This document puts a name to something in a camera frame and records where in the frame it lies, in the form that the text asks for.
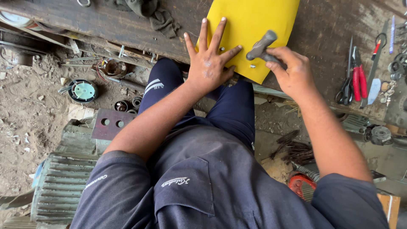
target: navy blue t-shirt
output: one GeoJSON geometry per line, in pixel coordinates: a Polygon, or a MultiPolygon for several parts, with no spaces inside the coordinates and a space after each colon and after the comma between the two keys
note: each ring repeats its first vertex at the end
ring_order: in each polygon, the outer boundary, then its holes
{"type": "Polygon", "coordinates": [[[372,183],[329,174],[305,202],[271,178],[234,136],[193,126],[169,135],[147,165],[104,154],[71,229],[388,228],[372,183]]]}

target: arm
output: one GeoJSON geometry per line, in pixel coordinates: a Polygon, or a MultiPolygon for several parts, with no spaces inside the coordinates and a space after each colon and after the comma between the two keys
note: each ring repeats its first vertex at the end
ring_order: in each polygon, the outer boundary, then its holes
{"type": "Polygon", "coordinates": [[[277,77],[281,89],[301,108],[314,156],[322,176],[338,173],[372,182],[365,158],[318,92],[309,60],[287,47],[270,48],[287,64],[287,71],[274,62],[266,63],[277,77]]]}
{"type": "MultiPolygon", "coordinates": [[[[122,150],[130,154],[137,154],[147,161],[168,132],[195,103],[232,77],[235,67],[230,67],[226,72],[223,72],[223,68],[240,52],[242,47],[237,46],[219,55],[219,45],[226,22],[226,18],[222,18],[209,47],[208,41],[201,39],[199,52],[195,50],[189,35],[184,34],[191,59],[187,81],[125,126],[104,153],[122,150]]],[[[206,18],[202,20],[200,37],[208,37],[206,18]]]]}

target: yellow sheet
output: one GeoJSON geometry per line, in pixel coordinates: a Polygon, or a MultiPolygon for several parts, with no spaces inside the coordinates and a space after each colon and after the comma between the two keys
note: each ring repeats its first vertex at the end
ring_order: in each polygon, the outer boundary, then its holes
{"type": "Polygon", "coordinates": [[[270,47],[286,46],[299,3],[300,0],[215,0],[208,13],[208,41],[221,18],[227,17],[221,47],[227,51],[241,45],[243,50],[226,67],[236,65],[235,72],[261,84],[270,70],[260,58],[246,60],[246,54],[269,29],[278,36],[270,47]]]}

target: hand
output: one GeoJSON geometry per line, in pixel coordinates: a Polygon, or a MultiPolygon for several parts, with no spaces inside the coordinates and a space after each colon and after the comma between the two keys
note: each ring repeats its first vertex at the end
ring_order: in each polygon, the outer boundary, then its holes
{"type": "Polygon", "coordinates": [[[297,103],[307,101],[308,95],[315,95],[318,90],[309,66],[309,59],[287,47],[268,48],[267,53],[274,55],[287,65],[284,70],[276,62],[267,62],[266,67],[273,71],[284,93],[297,103]]]}
{"type": "Polygon", "coordinates": [[[208,20],[202,20],[201,34],[199,35],[199,52],[196,52],[188,33],[184,34],[186,47],[191,58],[191,68],[189,69],[186,83],[192,84],[195,88],[207,93],[215,90],[233,76],[235,66],[231,66],[223,72],[225,64],[235,57],[241,50],[239,45],[221,55],[219,55],[219,45],[225,30],[227,19],[222,18],[208,47],[208,20]]]}

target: forearm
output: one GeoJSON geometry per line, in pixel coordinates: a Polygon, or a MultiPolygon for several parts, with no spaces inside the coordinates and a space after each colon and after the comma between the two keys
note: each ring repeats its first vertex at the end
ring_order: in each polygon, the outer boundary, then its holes
{"type": "Polygon", "coordinates": [[[168,132],[204,95],[199,88],[185,82],[125,126],[105,153],[122,150],[147,161],[168,132]]]}
{"type": "Polygon", "coordinates": [[[299,101],[321,176],[338,173],[372,181],[365,158],[342,128],[322,96],[315,91],[299,101]]]}

